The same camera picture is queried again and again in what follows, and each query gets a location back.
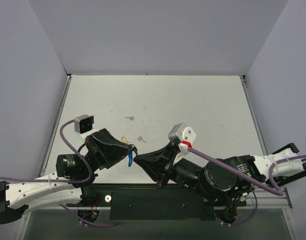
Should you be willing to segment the blue key tag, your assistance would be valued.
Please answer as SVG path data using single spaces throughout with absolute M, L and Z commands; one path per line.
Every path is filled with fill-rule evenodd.
M 133 152 L 131 151 L 129 154 L 128 154 L 128 167 L 131 167 L 133 164 Z

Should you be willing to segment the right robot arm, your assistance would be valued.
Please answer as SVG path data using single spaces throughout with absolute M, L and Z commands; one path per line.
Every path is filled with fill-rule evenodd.
M 255 188 L 283 196 L 281 187 L 306 176 L 306 156 L 290 143 L 270 155 L 212 158 L 186 140 L 133 161 L 160 187 L 169 181 L 198 194 L 209 206 L 233 205 Z

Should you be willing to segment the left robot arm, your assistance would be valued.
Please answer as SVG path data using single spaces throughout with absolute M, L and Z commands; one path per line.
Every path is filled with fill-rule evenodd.
M 0 225 L 42 208 L 66 204 L 95 207 L 107 200 L 95 190 L 96 171 L 109 169 L 126 157 L 132 161 L 138 150 L 131 143 L 115 139 L 105 128 L 77 135 L 87 148 L 85 155 L 80 149 L 60 154 L 55 172 L 33 180 L 0 181 Z

